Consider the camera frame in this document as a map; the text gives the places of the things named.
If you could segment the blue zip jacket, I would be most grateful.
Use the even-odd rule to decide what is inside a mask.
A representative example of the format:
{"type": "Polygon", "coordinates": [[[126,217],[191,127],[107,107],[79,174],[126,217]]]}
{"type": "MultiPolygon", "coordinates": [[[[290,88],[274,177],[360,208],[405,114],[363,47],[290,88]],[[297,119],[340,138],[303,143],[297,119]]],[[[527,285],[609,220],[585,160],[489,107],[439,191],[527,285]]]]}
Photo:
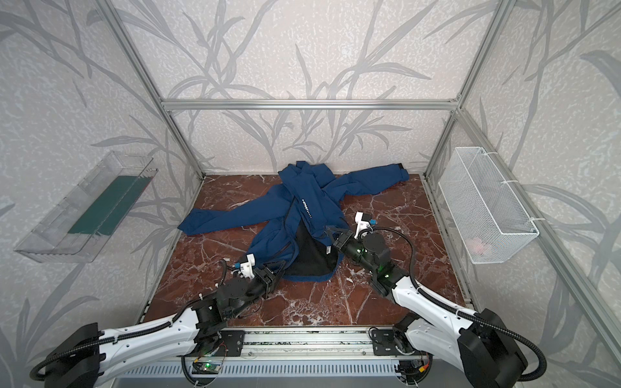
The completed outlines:
{"type": "Polygon", "coordinates": [[[279,176],[281,183],[265,195],[232,210],[192,210],[179,230],[192,236],[264,223],[247,250],[256,264],[284,263],[287,281],[324,282],[344,258],[326,233],[328,227],[349,226],[342,200],[377,195],[409,180],[400,164],[335,176],[324,164],[304,161],[288,165],[279,176]]]}

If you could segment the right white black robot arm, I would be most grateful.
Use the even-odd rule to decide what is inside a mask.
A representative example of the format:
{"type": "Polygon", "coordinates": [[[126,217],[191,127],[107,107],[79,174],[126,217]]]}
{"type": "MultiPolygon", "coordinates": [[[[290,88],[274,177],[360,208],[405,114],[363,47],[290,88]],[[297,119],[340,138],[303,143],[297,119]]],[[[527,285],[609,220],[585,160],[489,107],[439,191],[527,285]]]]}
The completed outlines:
{"type": "Polygon", "coordinates": [[[405,329],[415,352],[426,352],[461,370],[474,387],[512,387],[535,381],[548,370],[543,351],[509,330],[493,311],[463,307],[417,281],[391,259],[382,227],[354,234],[328,227],[332,246],[370,273],[371,287],[414,313],[405,329]]]}

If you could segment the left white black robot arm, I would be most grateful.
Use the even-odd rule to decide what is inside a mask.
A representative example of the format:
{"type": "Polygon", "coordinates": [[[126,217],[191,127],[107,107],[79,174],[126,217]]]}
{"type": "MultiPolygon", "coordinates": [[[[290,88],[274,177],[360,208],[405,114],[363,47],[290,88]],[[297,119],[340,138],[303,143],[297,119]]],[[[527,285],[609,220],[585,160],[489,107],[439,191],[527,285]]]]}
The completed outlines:
{"type": "Polygon", "coordinates": [[[286,263],[260,264],[252,276],[229,279],[174,315],[139,325],[101,330],[82,326],[35,365],[29,377],[46,387],[97,387],[123,373],[168,357],[215,350],[228,322],[278,286],[286,263]]]}

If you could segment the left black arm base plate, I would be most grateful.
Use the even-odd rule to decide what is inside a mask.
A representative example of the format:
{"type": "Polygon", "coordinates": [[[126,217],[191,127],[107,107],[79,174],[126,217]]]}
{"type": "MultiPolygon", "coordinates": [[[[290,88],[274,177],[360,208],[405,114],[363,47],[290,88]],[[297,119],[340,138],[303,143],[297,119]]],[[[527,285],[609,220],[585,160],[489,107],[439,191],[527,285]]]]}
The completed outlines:
{"type": "Polygon", "coordinates": [[[246,331],[243,330],[226,330],[218,333],[218,336],[210,344],[205,352],[204,357],[240,357],[245,339],[246,331]]]}

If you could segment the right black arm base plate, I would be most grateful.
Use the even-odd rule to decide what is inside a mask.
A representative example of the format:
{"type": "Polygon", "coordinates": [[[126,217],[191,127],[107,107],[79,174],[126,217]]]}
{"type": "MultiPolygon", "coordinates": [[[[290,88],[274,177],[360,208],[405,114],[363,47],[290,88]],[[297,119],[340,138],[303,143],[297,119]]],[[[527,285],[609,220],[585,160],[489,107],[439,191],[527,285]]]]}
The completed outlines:
{"type": "Polygon", "coordinates": [[[367,335],[375,356],[407,356],[412,353],[412,347],[404,333],[400,331],[371,327],[367,335]]]}

